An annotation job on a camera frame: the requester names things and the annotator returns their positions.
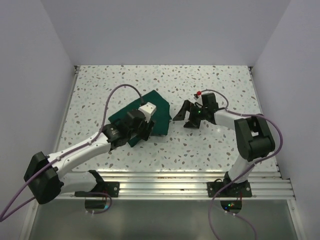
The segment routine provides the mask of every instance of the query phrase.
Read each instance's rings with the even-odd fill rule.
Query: speckled tabletop
[[[131,84],[142,94],[156,90],[177,114],[184,100],[196,91],[215,89],[229,100],[231,110],[260,113],[247,66],[220,65],[82,65],[75,83],[59,150],[70,147],[98,131],[105,101],[119,84]],[[107,117],[138,98],[133,89],[120,88],[111,98]],[[220,106],[225,102],[217,96]],[[75,171],[190,171],[226,172],[238,156],[233,130],[202,121],[200,129],[183,128],[184,121],[171,122],[167,136],[152,136],[131,148],[128,144],[99,155]],[[258,164],[254,171],[277,172],[276,159]]]

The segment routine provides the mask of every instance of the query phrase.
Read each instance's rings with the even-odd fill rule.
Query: white enclosure
[[[1,1],[0,211],[31,156],[54,151],[74,66],[245,65],[282,130],[277,162],[317,239],[319,12],[318,0]],[[3,239],[19,239],[27,209],[0,223]]]

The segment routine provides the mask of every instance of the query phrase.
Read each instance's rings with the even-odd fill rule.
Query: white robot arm
[[[239,156],[231,169],[226,172],[222,182],[208,182],[209,197],[215,192],[233,182],[230,187],[225,189],[220,197],[238,197],[245,193],[251,197],[251,189],[248,176],[253,170],[251,168],[243,174],[249,166],[260,158],[266,157],[275,150],[275,141],[265,119],[256,116],[242,117],[232,114],[224,107],[219,108],[214,93],[197,92],[194,95],[195,103],[185,100],[178,114],[173,118],[174,121],[183,121],[186,112],[190,112],[185,128],[199,129],[202,120],[206,120],[214,125],[224,126],[235,131],[237,149]]]
[[[155,124],[151,117],[156,109],[155,105],[148,102],[127,112],[123,119],[105,125],[100,134],[96,132],[68,149],[49,155],[42,152],[35,154],[24,175],[25,181],[43,166],[52,163],[28,185],[38,203],[46,204],[62,193],[103,191],[105,183],[96,171],[72,172],[72,169],[95,156],[125,145],[134,137],[147,141]]]

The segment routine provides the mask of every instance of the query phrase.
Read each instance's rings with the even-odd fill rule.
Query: purple cable
[[[58,161],[58,159],[54,159],[52,162],[50,162],[47,165],[45,165],[43,168],[41,168],[39,171],[37,171],[32,177],[30,177],[28,181],[26,181],[23,184],[23,186],[16,192],[16,194],[13,196],[13,198],[9,201],[9,203],[5,206],[5,208],[1,212],[0,223],[3,222],[4,220],[6,220],[8,217],[10,217],[12,214],[14,214],[17,210],[22,208],[24,205],[30,203],[33,199],[35,199],[35,197],[30,198],[29,200],[25,201],[21,205],[17,206],[14,210],[9,212],[5,216],[5,214],[8,211],[8,209],[11,207],[11,205],[14,203],[14,201],[17,199],[17,197],[21,194],[21,192],[26,188],[26,186],[28,186],[28,184],[31,183],[36,177],[38,177],[39,174],[41,174],[44,170],[49,168],[52,164],[55,164],[57,161]]]
[[[107,115],[107,110],[108,110],[108,105],[109,105],[109,102],[110,102],[110,99],[111,99],[111,96],[115,93],[115,91],[119,88],[122,88],[122,87],[130,87],[130,88],[133,88],[139,95],[140,99],[141,99],[141,102],[143,103],[144,100],[143,100],[143,97],[141,95],[141,93],[138,91],[138,89],[136,89],[134,86],[130,85],[130,84],[121,84],[117,87],[115,87],[111,92],[110,92],[110,95],[108,96],[106,102],[105,102],[105,107],[104,107],[104,113],[103,113],[103,119],[102,119],[102,124],[101,124],[101,127],[99,129],[99,132],[98,134],[92,139],[91,142],[94,142],[97,140],[97,138],[100,136],[103,128],[104,128],[104,125],[105,125],[105,122],[106,122],[106,115]],[[16,192],[16,194],[12,197],[12,199],[9,201],[9,203],[6,205],[6,207],[3,209],[3,211],[1,212],[1,215],[0,215],[0,223],[3,222],[5,219],[7,219],[8,217],[10,217],[12,214],[14,214],[17,210],[19,210],[20,208],[22,208],[24,205],[30,203],[32,200],[35,199],[35,197],[32,197],[30,198],[29,200],[25,201],[24,203],[22,203],[21,205],[17,206],[14,210],[12,210],[11,212],[9,212],[7,215],[5,215],[8,211],[8,209],[11,207],[11,205],[14,203],[14,201],[17,199],[17,197],[21,194],[21,192],[37,177],[39,176],[39,174],[41,174],[44,170],[46,170],[47,168],[49,168],[51,165],[55,164],[56,162],[58,162],[58,159],[61,159],[79,149],[82,149],[86,146],[89,145],[89,142],[86,142],[74,149],[71,149],[63,154],[61,154],[58,158],[54,159],[52,162],[48,163],[47,165],[45,165],[43,168],[41,168],[39,171],[37,171],[32,177],[30,177],[29,180],[27,180],[23,186]],[[107,195],[106,193],[104,193],[109,199],[110,199],[110,206],[111,206],[111,203],[112,203],[112,199],[109,195]],[[101,211],[102,213],[106,212],[110,206],[105,209],[105,211]]]
[[[279,134],[279,138],[280,138],[280,143],[279,143],[279,147],[278,149],[272,153],[271,155],[269,156],[266,156],[266,157],[263,157],[257,161],[255,161],[252,165],[250,165],[243,173],[241,173],[238,177],[236,177],[234,180],[232,180],[231,182],[229,182],[227,185],[225,185],[224,187],[222,187],[221,189],[219,189],[213,196],[213,198],[211,199],[210,201],[210,206],[209,206],[209,210],[208,210],[208,220],[209,220],[209,225],[210,225],[210,228],[213,232],[213,234],[215,235],[215,237],[218,239],[218,240],[221,240],[221,238],[218,236],[213,224],[212,224],[212,219],[211,219],[211,210],[212,210],[212,207],[213,207],[213,204],[214,204],[214,200],[215,198],[219,195],[219,193],[221,193],[223,190],[225,190],[226,188],[228,188],[231,184],[235,183],[238,179],[240,179],[243,175],[245,175],[247,172],[249,172],[251,169],[253,169],[255,167],[256,164],[258,163],[261,163],[267,159],[270,159],[272,157],[274,157],[275,155],[277,155],[280,150],[282,149],[282,146],[284,144],[284,138],[283,138],[283,135],[279,129],[279,127],[271,120],[269,120],[268,118],[266,118],[265,116],[263,115],[259,115],[259,114],[240,114],[240,113],[237,113],[237,112],[234,112],[234,111],[230,111],[228,110],[228,106],[229,106],[229,101],[228,99],[226,98],[226,96],[224,96],[221,92],[218,92],[216,90],[212,90],[212,89],[206,89],[206,90],[203,90],[201,91],[202,93],[203,92],[214,92],[214,93],[217,93],[219,94],[221,97],[223,97],[225,100],[226,100],[226,106],[225,106],[225,110],[228,112],[228,113],[231,113],[231,114],[234,114],[234,115],[237,115],[237,116],[240,116],[240,117],[257,117],[257,118],[262,118],[266,121],[268,121],[270,124],[272,124],[274,126],[274,128],[277,130],[278,134]],[[244,217],[242,216],[239,216],[239,215],[235,215],[236,217],[242,219],[243,221],[245,221],[246,223],[248,223],[250,225],[250,227],[252,228],[253,232],[254,232],[254,239],[255,240],[258,240],[258,234],[257,234],[257,230],[255,229],[255,227],[248,221],[246,220]]]
[[[103,195],[103,196],[105,196],[106,198],[108,198],[108,199],[110,199],[110,204],[109,204],[109,206],[106,208],[106,206],[104,207],[104,209],[102,210],[102,211],[95,211],[95,212],[91,212],[91,213],[93,213],[93,214],[103,214],[103,213],[105,213],[106,211],[108,211],[109,210],[109,208],[111,207],[111,205],[112,205],[112,198],[111,198],[111,196],[109,195],[109,194],[107,194],[107,193],[105,193],[105,192],[88,192],[89,194],[92,194],[92,195]]]

